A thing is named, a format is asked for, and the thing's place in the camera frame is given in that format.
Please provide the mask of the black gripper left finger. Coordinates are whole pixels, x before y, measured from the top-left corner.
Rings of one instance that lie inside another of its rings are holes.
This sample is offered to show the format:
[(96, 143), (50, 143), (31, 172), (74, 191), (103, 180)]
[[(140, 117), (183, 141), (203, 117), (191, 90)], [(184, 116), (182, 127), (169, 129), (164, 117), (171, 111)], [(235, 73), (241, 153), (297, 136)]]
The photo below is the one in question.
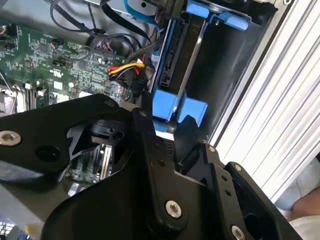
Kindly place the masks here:
[(128, 110), (94, 94), (2, 117), (0, 212), (20, 227), (44, 231), (52, 212), (71, 198), (62, 186), (70, 162), (99, 144), (112, 146), (121, 170), (144, 147), (166, 151), (148, 99)]

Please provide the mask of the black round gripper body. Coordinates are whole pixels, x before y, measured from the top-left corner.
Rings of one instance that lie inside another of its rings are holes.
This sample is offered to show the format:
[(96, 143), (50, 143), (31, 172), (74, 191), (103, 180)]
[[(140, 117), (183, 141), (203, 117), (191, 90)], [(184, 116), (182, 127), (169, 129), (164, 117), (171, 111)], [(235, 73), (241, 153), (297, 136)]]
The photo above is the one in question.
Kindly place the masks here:
[(200, 185), (174, 172), (163, 147), (143, 147), (132, 164), (62, 202), (46, 240), (225, 240), (222, 200), (229, 174), (202, 157)]

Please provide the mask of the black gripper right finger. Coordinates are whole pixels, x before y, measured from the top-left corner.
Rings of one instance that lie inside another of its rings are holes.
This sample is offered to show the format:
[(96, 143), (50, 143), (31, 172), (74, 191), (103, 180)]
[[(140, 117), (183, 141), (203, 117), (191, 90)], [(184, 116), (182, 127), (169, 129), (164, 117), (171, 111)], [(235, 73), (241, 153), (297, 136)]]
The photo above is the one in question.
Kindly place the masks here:
[(193, 117), (174, 133), (188, 240), (298, 240), (300, 235), (243, 166), (222, 163)]

